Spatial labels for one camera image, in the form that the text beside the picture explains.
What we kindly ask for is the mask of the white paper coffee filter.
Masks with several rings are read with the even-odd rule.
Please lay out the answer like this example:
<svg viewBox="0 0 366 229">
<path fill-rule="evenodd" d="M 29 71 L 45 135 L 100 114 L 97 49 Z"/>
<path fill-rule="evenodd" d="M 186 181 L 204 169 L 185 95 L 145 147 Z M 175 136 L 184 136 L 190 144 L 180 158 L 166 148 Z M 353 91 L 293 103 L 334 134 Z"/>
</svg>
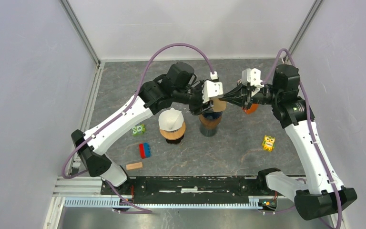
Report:
<svg viewBox="0 0 366 229">
<path fill-rule="evenodd" d="M 158 118 L 159 128 L 168 132 L 179 130 L 183 122 L 182 112 L 174 108 L 163 111 Z"/>
</svg>

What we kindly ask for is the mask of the dark wooden ring holder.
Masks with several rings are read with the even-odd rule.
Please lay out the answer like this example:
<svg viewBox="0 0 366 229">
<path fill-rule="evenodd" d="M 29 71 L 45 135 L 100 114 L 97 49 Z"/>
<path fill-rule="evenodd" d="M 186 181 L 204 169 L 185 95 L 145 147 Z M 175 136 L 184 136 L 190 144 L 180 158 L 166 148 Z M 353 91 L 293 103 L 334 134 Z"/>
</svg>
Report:
<svg viewBox="0 0 366 229">
<path fill-rule="evenodd" d="M 219 116 L 218 118 L 212 118 L 212 116 L 204 117 L 203 115 L 199 116 L 199 120 L 201 124 L 206 129 L 215 129 L 221 122 L 222 116 Z"/>
</svg>

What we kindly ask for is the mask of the orange filter box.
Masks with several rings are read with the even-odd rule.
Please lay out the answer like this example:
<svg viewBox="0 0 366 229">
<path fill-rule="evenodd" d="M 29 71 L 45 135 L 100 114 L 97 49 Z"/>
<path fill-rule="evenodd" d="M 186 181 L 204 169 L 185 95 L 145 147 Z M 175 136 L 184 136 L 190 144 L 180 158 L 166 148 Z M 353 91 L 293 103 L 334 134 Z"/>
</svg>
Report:
<svg viewBox="0 0 366 229">
<path fill-rule="evenodd" d="M 243 111 L 249 115 L 251 113 L 254 113 L 259 107 L 259 104 L 252 104 L 249 108 L 243 108 Z"/>
</svg>

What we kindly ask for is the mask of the light wooden ring holder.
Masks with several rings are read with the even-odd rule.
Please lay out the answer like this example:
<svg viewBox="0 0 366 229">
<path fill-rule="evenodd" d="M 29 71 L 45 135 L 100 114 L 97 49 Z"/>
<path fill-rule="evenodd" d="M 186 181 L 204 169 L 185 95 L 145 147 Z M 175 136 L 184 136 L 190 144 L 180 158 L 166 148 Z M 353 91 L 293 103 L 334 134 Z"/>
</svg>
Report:
<svg viewBox="0 0 366 229">
<path fill-rule="evenodd" d="M 160 129 L 160 133 L 167 140 L 177 140 L 184 135 L 185 130 L 186 130 L 186 123 L 183 122 L 182 126 L 175 131 L 166 131 Z"/>
</svg>

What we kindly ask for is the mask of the brown paper coffee filter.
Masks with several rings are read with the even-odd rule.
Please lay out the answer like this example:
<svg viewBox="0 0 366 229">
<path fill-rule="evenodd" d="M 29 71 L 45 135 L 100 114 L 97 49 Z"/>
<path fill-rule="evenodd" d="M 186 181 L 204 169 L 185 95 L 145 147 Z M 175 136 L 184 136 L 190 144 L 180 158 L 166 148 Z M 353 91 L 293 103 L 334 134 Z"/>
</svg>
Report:
<svg viewBox="0 0 366 229">
<path fill-rule="evenodd" d="M 223 112 L 226 110 L 227 102 L 219 99 L 213 99 L 213 112 Z"/>
</svg>

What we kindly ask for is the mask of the blue ribbed cone dripper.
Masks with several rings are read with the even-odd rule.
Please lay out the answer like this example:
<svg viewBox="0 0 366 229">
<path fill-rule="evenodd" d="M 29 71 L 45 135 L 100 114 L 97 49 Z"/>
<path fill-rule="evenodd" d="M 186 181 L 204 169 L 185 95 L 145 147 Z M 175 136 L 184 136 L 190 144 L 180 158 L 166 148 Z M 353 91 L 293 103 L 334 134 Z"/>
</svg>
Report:
<svg viewBox="0 0 366 229">
<path fill-rule="evenodd" d="M 217 120 L 218 118 L 220 118 L 222 116 L 223 112 L 207 112 L 202 114 L 202 117 L 205 118 L 206 120 Z"/>
</svg>

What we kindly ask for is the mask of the grey glass carafe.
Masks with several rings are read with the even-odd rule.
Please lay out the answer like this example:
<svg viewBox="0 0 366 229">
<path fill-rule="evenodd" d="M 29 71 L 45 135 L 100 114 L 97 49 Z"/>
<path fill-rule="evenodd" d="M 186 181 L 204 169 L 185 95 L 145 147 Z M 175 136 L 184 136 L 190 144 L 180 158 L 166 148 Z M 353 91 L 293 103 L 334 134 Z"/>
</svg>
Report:
<svg viewBox="0 0 366 229">
<path fill-rule="evenodd" d="M 218 131 L 218 127 L 216 128 L 207 128 L 205 126 L 200 126 L 200 133 L 205 137 L 212 137 L 216 135 Z"/>
</svg>

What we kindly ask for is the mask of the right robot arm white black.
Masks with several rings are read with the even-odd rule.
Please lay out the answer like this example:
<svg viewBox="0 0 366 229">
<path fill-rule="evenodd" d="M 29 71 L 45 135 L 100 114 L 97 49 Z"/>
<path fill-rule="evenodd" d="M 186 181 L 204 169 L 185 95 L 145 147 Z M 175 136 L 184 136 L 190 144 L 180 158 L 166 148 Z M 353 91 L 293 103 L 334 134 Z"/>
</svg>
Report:
<svg viewBox="0 0 366 229">
<path fill-rule="evenodd" d="M 256 189 L 263 195 L 273 190 L 294 202 L 304 220 L 340 213 L 357 200 L 354 188 L 346 187 L 333 169 L 317 132 L 315 117 L 305 96 L 300 96 L 299 70 L 281 64 L 273 82 L 264 83 L 260 70 L 247 68 L 237 86 L 222 100 L 242 108 L 270 105 L 275 118 L 291 139 L 302 163 L 306 183 L 285 175 L 277 168 L 261 170 Z"/>
</svg>

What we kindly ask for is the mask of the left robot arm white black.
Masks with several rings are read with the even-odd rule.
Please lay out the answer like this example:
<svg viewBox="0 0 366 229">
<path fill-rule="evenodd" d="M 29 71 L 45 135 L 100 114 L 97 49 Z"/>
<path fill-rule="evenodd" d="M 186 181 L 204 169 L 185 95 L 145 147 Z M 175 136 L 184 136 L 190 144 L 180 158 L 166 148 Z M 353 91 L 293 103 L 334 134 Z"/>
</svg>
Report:
<svg viewBox="0 0 366 229">
<path fill-rule="evenodd" d="M 192 66 L 174 63 L 166 74 L 143 83 L 137 94 L 100 124 L 85 132 L 75 130 L 71 139 L 89 175 L 107 180 L 118 194 L 126 194 L 131 182 L 124 169 L 106 156 L 110 146 L 134 126 L 171 107 L 172 103 L 186 104 L 192 114 L 199 115 L 206 106 L 203 103 L 204 83 L 197 79 Z"/>
</svg>

